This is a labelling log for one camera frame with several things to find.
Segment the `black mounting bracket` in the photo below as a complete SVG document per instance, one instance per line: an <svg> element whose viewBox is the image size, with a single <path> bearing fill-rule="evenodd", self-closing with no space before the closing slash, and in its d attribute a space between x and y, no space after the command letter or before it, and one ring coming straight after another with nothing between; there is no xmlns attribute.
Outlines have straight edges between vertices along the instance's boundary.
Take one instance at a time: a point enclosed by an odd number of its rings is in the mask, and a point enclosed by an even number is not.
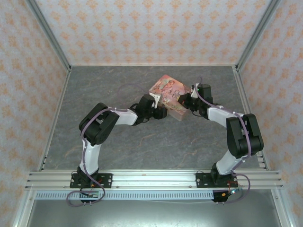
<svg viewBox="0 0 303 227"><path fill-rule="evenodd" d="M149 94L143 95L140 99L140 102L137 104L133 104L129 109L134 111L138 118L133 126L136 126L141 123L145 123L149 121L151 117L154 119L160 120L167 116L168 110L166 107L162 105L158 105L157 108L154 108L152 105L155 103L154 97Z"/></svg>
<svg viewBox="0 0 303 227"><path fill-rule="evenodd" d="M249 133L251 155L255 155L264 147L256 116L248 113L243 115L242 119ZM248 154L248 145L242 130L243 127L237 117L226 119L227 147L230 153L236 158L241 158Z"/></svg>
<svg viewBox="0 0 303 227"><path fill-rule="evenodd" d="M197 86L197 91L199 95L206 100L207 102L213 103L212 91L209 84L199 84ZM200 98L193 98L190 93L181 95L178 99L178 102L186 109L190 109L192 112L199 111L199 114L208 120L207 109L210 107L204 103Z"/></svg>
<svg viewBox="0 0 303 227"><path fill-rule="evenodd" d="M113 174L102 174L98 173L94 177L96 181L100 182L100 184L104 188L111 188L113 182ZM70 188L92 188L92 185L83 181L80 174L73 173L71 175L71 184Z"/></svg>
<svg viewBox="0 0 303 227"><path fill-rule="evenodd" d="M228 191L214 192L214 202L226 202L228 200Z"/></svg>
<svg viewBox="0 0 303 227"><path fill-rule="evenodd" d="M238 187L237 177L230 175L225 175L224 179L221 179L219 183L215 183L211 173L196 173L196 185L197 188L231 188Z"/></svg>

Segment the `robotic arm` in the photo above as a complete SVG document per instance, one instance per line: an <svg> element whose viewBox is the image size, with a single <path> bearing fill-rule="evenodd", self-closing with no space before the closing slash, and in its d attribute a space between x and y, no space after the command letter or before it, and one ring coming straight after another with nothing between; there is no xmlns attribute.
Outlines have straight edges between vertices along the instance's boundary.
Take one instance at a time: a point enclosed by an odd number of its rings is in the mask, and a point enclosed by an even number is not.
<svg viewBox="0 0 303 227"><path fill-rule="evenodd" d="M210 173L211 179L204 179L206 182L211 180L215 187L226 187L229 181L233 181L232 173L234 169L244 162L244 159L249 155L249 145L243 125L238 117L241 117L248 132L251 147L250 156L263 149L263 139L255 115L250 113L236 116L235 112L228 111L223 106L214 104L211 87L208 84L193 85L192 94L181 95L178 102L191 111L199 111L202 117L217 122L226 128L228 151L221 160L213 165Z"/></svg>
<svg viewBox="0 0 303 227"><path fill-rule="evenodd" d="M83 133L83 151L81 163L77 169L77 174L72 175L72 185L80 188L89 188L93 185L86 172L94 179L98 178L98 157L102 143L108 138L115 125L138 125L149 121L151 117L162 119L167 116L167 109L159 106L160 96L153 93L145 94L139 103L132 105L127 110L118 110L107 107L103 103L98 103L89 114L79 124L79 129ZM105 111L99 115L85 129L88 123L102 110Z"/></svg>

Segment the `pink box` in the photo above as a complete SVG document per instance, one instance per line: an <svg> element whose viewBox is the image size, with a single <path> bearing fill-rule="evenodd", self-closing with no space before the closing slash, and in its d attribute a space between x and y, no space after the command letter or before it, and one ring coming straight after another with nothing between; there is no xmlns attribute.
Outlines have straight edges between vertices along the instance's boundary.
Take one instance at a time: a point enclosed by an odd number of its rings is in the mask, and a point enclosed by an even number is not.
<svg viewBox="0 0 303 227"><path fill-rule="evenodd" d="M183 120L188 110L178 103L178 99L180 95L191 93L189 87L169 75L164 75L152 86L149 92L161 95L160 103L168 108L168 114L178 121Z"/></svg>

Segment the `wall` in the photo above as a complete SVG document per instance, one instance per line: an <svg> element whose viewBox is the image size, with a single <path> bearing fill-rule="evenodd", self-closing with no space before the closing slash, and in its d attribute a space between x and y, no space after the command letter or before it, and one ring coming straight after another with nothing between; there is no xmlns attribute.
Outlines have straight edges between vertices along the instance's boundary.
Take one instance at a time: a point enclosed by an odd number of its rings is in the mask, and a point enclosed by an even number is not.
<svg viewBox="0 0 303 227"><path fill-rule="evenodd" d="M272 169L303 223L303 2L282 0L241 76Z"/></svg>
<svg viewBox="0 0 303 227"><path fill-rule="evenodd" d="M236 64L270 0L38 0L71 65Z"/></svg>
<svg viewBox="0 0 303 227"><path fill-rule="evenodd" d="M0 2L0 219L11 226L66 76L24 0Z"/></svg>

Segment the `gray marble floor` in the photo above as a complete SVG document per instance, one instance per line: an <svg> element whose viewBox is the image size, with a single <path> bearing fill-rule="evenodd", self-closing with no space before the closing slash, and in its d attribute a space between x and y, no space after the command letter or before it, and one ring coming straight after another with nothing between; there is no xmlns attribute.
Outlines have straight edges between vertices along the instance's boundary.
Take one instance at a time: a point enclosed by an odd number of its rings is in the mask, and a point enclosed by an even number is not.
<svg viewBox="0 0 303 227"><path fill-rule="evenodd" d="M127 66L74 67L60 109L45 169L76 169L82 142L78 125L99 102L128 108L164 74L190 86L203 77L212 87L214 102L242 113L231 67L223 66ZM179 122L168 116L137 126L116 126L104 142L99 168L201 168L209 169L227 150L224 127L192 114ZM252 157L242 167L258 167Z"/></svg>

